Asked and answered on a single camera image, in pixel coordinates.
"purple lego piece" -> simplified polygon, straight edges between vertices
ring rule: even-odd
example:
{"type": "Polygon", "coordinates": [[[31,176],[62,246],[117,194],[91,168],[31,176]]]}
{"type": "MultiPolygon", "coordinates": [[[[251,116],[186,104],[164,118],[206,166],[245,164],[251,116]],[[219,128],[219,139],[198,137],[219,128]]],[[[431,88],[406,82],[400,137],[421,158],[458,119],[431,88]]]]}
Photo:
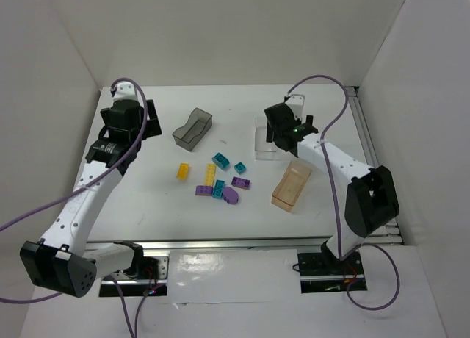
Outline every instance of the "purple lego piece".
{"type": "Polygon", "coordinates": [[[232,186],[248,190],[250,188],[250,180],[237,178],[236,176],[234,176],[234,178],[232,179],[232,186]]]}
{"type": "Polygon", "coordinates": [[[225,186],[223,188],[222,197],[228,204],[236,204],[238,202],[238,193],[230,186],[225,186]]]}
{"type": "Polygon", "coordinates": [[[212,186],[199,185],[196,186],[196,196],[212,196],[214,188],[212,186]]]}

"clear plastic container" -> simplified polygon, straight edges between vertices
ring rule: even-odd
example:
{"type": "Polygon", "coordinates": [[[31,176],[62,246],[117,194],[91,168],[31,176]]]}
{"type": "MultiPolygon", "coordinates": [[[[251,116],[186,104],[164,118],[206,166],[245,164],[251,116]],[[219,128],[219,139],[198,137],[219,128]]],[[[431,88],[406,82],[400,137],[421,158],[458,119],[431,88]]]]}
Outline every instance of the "clear plastic container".
{"type": "Polygon", "coordinates": [[[184,126],[173,132],[175,143],[187,151],[192,149],[212,127],[212,115],[199,108],[195,108],[184,126]]]}
{"type": "Polygon", "coordinates": [[[281,182],[272,193],[271,203],[291,212],[310,174],[309,167],[299,162],[290,162],[281,182]]]}

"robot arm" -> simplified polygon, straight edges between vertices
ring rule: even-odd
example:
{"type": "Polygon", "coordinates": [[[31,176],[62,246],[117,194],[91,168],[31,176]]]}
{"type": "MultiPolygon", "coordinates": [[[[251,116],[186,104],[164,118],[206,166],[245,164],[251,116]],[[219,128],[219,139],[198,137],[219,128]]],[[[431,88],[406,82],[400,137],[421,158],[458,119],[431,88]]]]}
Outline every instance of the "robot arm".
{"type": "MultiPolygon", "coordinates": [[[[321,142],[326,148],[334,181],[341,190],[347,191],[344,217],[341,218],[343,255],[399,214],[390,170],[361,163],[332,143],[321,141],[318,130],[312,126],[313,116],[307,115],[306,122],[302,123],[286,103],[276,104],[264,112],[271,134],[267,141],[274,141],[277,147],[310,162],[324,173],[327,173],[327,165],[321,142]]],[[[329,262],[339,259],[338,241],[336,233],[322,246],[329,262]]]]}
{"type": "MultiPolygon", "coordinates": [[[[142,139],[162,134],[152,101],[147,101],[148,117],[142,139]]],[[[87,163],[75,190],[85,190],[65,204],[52,226],[38,242],[25,242],[20,257],[34,285],[80,298],[97,278],[123,270],[136,276],[142,266],[144,253],[132,242],[112,245],[84,255],[91,229],[111,192],[137,158],[135,151],[102,180],[87,184],[109,170],[130,148],[142,126],[143,108],[137,100],[134,86],[122,82],[114,94],[114,104],[101,110],[104,128],[91,145],[87,163]]]]}

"teal lego brick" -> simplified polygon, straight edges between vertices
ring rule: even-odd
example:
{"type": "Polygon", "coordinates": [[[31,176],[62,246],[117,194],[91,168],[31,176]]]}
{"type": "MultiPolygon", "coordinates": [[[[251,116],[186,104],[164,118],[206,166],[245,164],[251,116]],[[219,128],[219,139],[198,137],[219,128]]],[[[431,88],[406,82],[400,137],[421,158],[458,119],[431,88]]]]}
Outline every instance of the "teal lego brick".
{"type": "Polygon", "coordinates": [[[247,167],[245,167],[242,162],[235,164],[234,168],[238,174],[242,174],[247,170],[247,167]]]}
{"type": "Polygon", "coordinates": [[[213,198],[222,199],[222,191],[225,187],[225,181],[217,180],[214,185],[214,192],[212,193],[213,198]]]}
{"type": "Polygon", "coordinates": [[[230,162],[227,158],[225,158],[221,153],[217,153],[214,157],[212,157],[212,161],[214,164],[222,170],[227,169],[230,162]]]}

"white tabletop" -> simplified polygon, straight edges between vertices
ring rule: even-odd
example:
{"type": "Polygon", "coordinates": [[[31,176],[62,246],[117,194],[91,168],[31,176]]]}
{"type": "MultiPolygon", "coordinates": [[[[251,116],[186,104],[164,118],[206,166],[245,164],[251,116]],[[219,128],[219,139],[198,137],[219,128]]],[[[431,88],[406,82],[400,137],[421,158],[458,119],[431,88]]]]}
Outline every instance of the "white tabletop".
{"type": "MultiPolygon", "coordinates": [[[[402,286],[397,301],[379,312],[353,306],[344,292],[300,294],[289,252],[202,253],[190,263],[172,254],[176,268],[172,273],[170,267],[168,296],[146,300],[139,337],[444,338],[416,249],[386,249],[397,263],[402,286]],[[184,265],[186,273],[179,268],[184,265]]],[[[367,306],[384,304],[396,285],[391,265],[375,248],[362,248],[361,255],[368,291],[352,296],[367,306]]],[[[97,281],[83,298],[61,295],[30,305],[21,338],[129,337],[119,298],[99,298],[98,289],[97,281]]],[[[34,297],[49,293],[36,288],[34,297]]],[[[132,323],[140,300],[126,299],[132,323]]]]}
{"type": "MultiPolygon", "coordinates": [[[[271,204],[271,194],[289,164],[254,159],[255,117],[283,100],[287,85],[145,87],[153,99],[163,135],[142,143],[137,159],[110,195],[90,235],[90,240],[189,240],[265,237],[325,237],[334,232],[334,213],[326,175],[312,166],[312,174],[292,213],[271,204]],[[194,108],[213,115],[213,126],[192,152],[178,147],[172,133],[183,126],[194,108]],[[216,179],[231,183],[238,176],[233,165],[243,162],[252,181],[250,190],[237,189],[240,201],[229,205],[211,197],[195,196],[206,166],[220,152],[231,163],[217,168],[216,179]],[[186,181],[176,178],[180,163],[190,164],[186,181]]],[[[334,85],[304,85],[304,118],[314,115],[321,131],[344,103],[334,85]]],[[[107,88],[98,107],[84,155],[103,126],[99,111],[112,105],[107,88]]],[[[353,115],[348,109],[327,138],[345,152],[365,162],[353,115]]]]}

